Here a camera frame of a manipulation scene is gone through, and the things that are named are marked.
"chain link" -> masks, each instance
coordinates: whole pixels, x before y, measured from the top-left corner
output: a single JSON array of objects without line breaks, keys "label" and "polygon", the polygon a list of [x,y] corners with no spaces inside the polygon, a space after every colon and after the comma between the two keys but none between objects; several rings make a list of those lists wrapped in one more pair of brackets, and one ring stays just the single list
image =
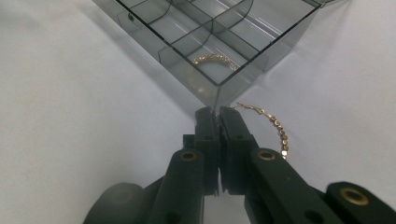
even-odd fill
[{"label": "chain link", "polygon": [[277,129],[277,134],[280,136],[280,146],[281,146],[280,154],[282,155],[282,158],[285,160],[288,157],[288,151],[289,151],[288,136],[286,135],[285,130],[283,130],[283,126],[280,124],[279,120],[277,120],[276,117],[270,115],[264,109],[254,105],[244,105],[238,102],[236,103],[236,105],[230,106],[230,108],[237,108],[237,107],[243,107],[245,109],[256,111],[256,113],[258,113],[259,115],[264,115],[270,120],[271,123],[273,123],[274,127],[276,127]]},{"label": "chain link", "polygon": [[224,56],[224,55],[220,55],[220,54],[215,54],[215,53],[210,53],[210,54],[203,54],[201,56],[199,56],[198,58],[194,59],[194,61],[192,61],[194,64],[198,65],[200,63],[203,63],[204,61],[207,60],[214,60],[214,61],[220,61],[223,62],[225,64],[228,64],[231,69],[233,69],[233,71],[236,71],[236,64],[233,63],[233,61],[231,61],[231,59],[229,59],[228,57]]}]

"white surface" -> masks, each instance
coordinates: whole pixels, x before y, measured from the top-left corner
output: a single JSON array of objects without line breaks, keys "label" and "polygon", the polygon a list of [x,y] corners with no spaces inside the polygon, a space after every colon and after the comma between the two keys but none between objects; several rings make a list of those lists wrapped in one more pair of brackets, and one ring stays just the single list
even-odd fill
[{"label": "white surface", "polygon": [[[238,100],[284,124],[307,183],[346,180],[396,208],[394,8],[323,8]],[[92,1],[0,1],[0,223],[82,223],[107,187],[145,187],[202,106]],[[243,116],[278,149],[266,120]],[[206,201],[205,223],[248,223],[241,198]]]}]

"transparent plastic wall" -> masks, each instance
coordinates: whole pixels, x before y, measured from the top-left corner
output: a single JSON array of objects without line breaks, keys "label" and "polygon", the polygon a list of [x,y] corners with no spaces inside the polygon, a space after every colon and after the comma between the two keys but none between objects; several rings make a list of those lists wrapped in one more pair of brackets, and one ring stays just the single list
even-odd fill
[{"label": "transparent plastic wall", "polygon": [[215,108],[284,57],[320,8],[311,0],[93,1]]}]

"gold bracelet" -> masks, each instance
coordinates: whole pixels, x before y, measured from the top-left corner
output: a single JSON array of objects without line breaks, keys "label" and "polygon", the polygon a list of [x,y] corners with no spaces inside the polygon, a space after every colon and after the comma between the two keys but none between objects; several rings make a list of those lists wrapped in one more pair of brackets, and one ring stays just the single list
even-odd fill
[{"label": "gold bracelet", "polygon": [[233,71],[236,71],[236,64],[231,61],[228,57],[220,54],[215,54],[215,53],[209,53],[209,54],[203,54],[199,56],[198,58],[194,59],[192,61],[195,65],[198,65],[200,63],[203,63],[208,60],[213,60],[213,61],[220,61],[222,63],[225,63],[230,66]]},{"label": "gold bracelet", "polygon": [[265,117],[267,117],[270,120],[270,122],[273,123],[274,126],[277,128],[277,134],[279,134],[280,136],[280,145],[281,145],[280,154],[282,155],[282,158],[286,159],[288,157],[288,151],[289,151],[288,136],[283,130],[283,126],[280,125],[280,122],[274,116],[267,113],[264,109],[254,105],[244,105],[241,103],[236,103],[236,105],[231,105],[230,107],[231,108],[243,107],[245,109],[254,110],[259,115],[264,115]]}]

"clear plastic box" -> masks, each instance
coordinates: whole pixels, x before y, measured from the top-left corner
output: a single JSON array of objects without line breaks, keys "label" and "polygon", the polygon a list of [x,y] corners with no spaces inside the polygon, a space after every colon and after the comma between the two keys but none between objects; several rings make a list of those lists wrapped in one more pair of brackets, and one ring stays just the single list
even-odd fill
[{"label": "clear plastic box", "polygon": [[312,0],[93,1],[213,108],[230,103],[284,57],[321,6]]}]

